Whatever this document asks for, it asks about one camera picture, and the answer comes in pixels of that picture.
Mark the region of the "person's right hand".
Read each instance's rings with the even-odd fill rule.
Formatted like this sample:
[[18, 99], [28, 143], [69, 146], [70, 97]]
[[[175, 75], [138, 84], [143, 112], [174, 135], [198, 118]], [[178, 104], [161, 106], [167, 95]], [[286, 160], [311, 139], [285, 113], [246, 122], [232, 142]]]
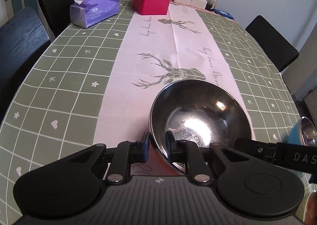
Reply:
[[311, 192], [304, 211], [304, 224], [317, 225], [317, 192]]

